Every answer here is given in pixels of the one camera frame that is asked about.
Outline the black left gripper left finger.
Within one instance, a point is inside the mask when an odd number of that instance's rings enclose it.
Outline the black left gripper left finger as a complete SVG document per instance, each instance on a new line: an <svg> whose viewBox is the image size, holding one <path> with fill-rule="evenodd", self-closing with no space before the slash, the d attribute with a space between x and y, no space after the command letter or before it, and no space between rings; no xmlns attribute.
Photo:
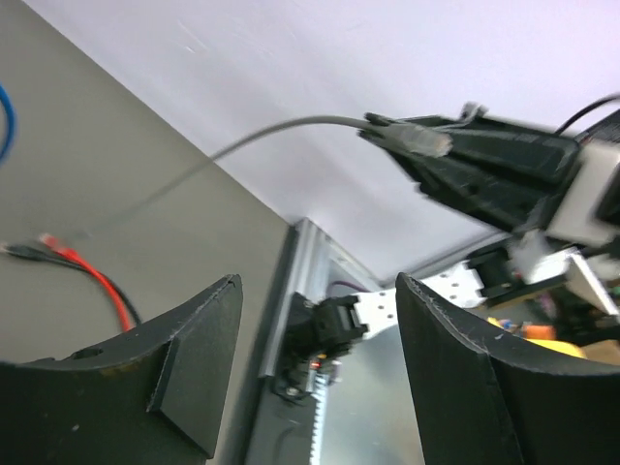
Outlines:
<svg viewBox="0 0 620 465"><path fill-rule="evenodd" d="M56 360L1 366L5 464L203 464L214 456L240 326L228 275Z"/></svg>

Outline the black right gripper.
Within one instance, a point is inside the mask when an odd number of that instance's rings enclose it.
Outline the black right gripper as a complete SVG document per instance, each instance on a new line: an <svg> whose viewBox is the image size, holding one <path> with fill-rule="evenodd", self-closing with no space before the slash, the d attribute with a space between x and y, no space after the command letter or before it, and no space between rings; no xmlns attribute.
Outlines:
<svg viewBox="0 0 620 465"><path fill-rule="evenodd" d="M430 200L505 233L526 231L525 241L617 246L618 111L580 133L581 148L570 138L489 118L472 103L458 119L376 113L365 119L359 137L383 149ZM523 184L571 179L545 226L545 192Z"/></svg>

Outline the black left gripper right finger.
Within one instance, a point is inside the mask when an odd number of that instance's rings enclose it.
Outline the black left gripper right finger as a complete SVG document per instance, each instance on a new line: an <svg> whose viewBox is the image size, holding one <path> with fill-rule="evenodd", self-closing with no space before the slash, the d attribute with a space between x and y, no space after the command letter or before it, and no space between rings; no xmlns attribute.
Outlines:
<svg viewBox="0 0 620 465"><path fill-rule="evenodd" d="M512 335L405 273L395 289L426 463L618 463L618 367Z"/></svg>

